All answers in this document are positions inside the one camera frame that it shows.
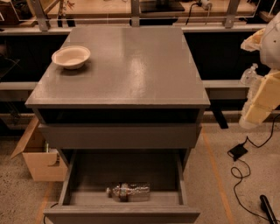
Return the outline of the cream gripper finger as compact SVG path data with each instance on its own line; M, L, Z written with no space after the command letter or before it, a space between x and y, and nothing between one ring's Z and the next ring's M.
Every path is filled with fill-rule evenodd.
M264 34L264 31L265 29L261 29L255 32L253 35L246 38L241 43L241 49L248 52L259 51L261 47L261 39Z
M239 124L244 129L260 125L280 105L280 71L272 69L250 86Z

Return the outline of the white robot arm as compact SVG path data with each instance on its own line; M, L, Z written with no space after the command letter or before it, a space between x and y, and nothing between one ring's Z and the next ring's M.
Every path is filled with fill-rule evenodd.
M251 81L245 81L245 75L241 80L249 85L249 90L239 124L244 129L252 129L280 105L280 12L265 28L245 39L241 49L249 52L258 50L261 63L270 69L264 76L253 74Z

